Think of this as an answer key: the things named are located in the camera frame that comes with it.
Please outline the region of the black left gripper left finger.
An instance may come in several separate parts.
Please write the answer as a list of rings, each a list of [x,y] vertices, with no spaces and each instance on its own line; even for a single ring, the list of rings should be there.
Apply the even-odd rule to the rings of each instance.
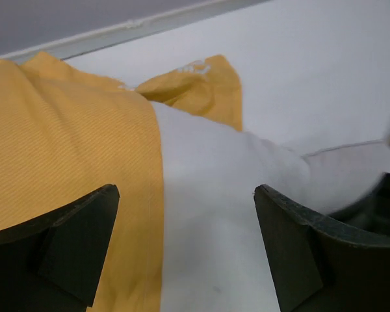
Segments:
[[[86,311],[96,298],[120,195],[105,185],[0,231],[0,311]]]

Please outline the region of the yellow printed pillowcase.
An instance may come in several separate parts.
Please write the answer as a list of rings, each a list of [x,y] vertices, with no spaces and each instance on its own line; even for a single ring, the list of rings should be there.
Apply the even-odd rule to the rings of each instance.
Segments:
[[[158,311],[163,267],[161,137],[152,103],[240,131],[242,89],[222,55],[136,89],[39,53],[0,59],[0,230],[118,187],[94,311]]]

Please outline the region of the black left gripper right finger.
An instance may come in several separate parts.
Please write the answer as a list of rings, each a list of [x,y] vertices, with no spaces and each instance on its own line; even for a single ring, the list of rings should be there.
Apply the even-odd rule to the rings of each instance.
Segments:
[[[390,311],[390,221],[358,228],[266,185],[254,201],[281,311]]]

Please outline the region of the white pillow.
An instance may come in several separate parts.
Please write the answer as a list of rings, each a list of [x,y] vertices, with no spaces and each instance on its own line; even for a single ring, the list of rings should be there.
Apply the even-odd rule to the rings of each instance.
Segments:
[[[329,214],[383,172],[390,148],[364,142],[300,155],[162,103],[162,311],[279,309],[253,199],[262,184]]]

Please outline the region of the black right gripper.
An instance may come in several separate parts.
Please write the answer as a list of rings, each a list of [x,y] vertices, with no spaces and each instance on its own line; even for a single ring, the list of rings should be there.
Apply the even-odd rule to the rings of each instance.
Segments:
[[[357,202],[330,217],[372,233],[390,237],[390,173]]]

